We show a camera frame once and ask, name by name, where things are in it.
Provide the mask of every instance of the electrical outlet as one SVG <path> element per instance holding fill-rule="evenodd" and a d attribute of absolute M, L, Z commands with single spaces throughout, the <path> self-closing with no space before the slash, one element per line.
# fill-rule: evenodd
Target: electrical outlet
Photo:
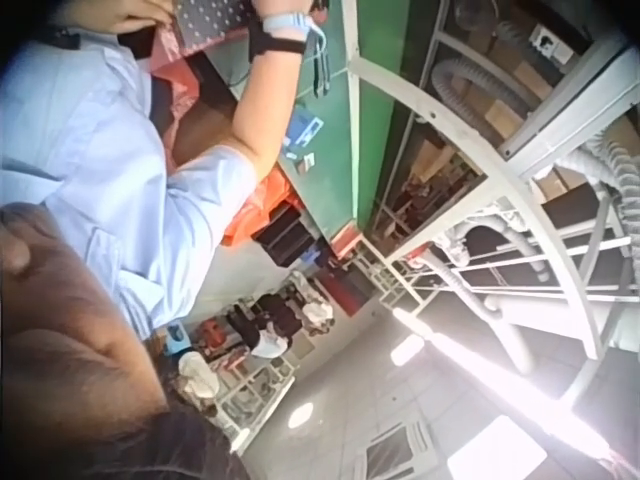
<path fill-rule="evenodd" d="M 556 48 L 561 43 L 558 37 L 542 25 L 538 25 L 535 28 L 529 40 L 547 58 L 553 57 Z"/>

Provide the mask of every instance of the green wall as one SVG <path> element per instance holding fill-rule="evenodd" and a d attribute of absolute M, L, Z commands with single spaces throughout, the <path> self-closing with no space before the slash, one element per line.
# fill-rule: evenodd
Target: green wall
<path fill-rule="evenodd" d="M 360 54 L 400 73 L 411 0 L 358 0 Z M 360 170 L 358 226 L 371 216 L 394 100 L 360 82 Z"/>

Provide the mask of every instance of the dark hair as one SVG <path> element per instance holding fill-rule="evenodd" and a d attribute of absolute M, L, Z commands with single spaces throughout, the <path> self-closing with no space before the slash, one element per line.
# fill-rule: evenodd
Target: dark hair
<path fill-rule="evenodd" d="M 207 418 L 215 418 L 218 416 L 218 406 L 215 403 L 207 405 L 202 409 L 202 414 Z"/>
<path fill-rule="evenodd" d="M 19 478 L 249 480 L 224 432 L 194 409 L 172 405 L 140 431 L 57 452 L 16 470 Z"/>

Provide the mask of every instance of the hand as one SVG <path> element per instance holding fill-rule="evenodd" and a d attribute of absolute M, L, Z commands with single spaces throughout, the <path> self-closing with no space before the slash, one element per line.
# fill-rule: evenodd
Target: hand
<path fill-rule="evenodd" d="M 253 0 L 260 18 L 281 13 L 309 13 L 312 0 Z"/>
<path fill-rule="evenodd" d="M 172 0 L 68 0 L 54 17 L 60 26 L 111 34 L 172 21 Z"/>

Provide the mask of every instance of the black wristband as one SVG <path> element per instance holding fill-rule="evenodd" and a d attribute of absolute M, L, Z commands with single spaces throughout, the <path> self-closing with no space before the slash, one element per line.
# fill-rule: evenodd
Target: black wristband
<path fill-rule="evenodd" d="M 307 42 L 300 40 L 289 40 L 286 38 L 274 38 L 262 30 L 262 24 L 252 21 L 249 24 L 249 63 L 257 55 L 265 52 L 291 52 L 304 55 L 307 49 Z"/>

